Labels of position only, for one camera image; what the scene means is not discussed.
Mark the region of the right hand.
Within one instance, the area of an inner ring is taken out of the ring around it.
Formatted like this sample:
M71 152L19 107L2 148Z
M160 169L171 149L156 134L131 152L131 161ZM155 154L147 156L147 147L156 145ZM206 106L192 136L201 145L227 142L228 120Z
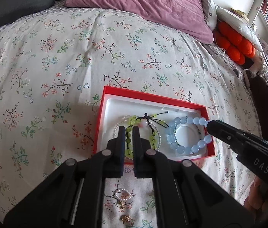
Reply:
M260 186L262 180L256 177L253 184L250 186L248 197L244 201L244 207L250 212L256 212L257 210L266 210L266 203L262 200Z

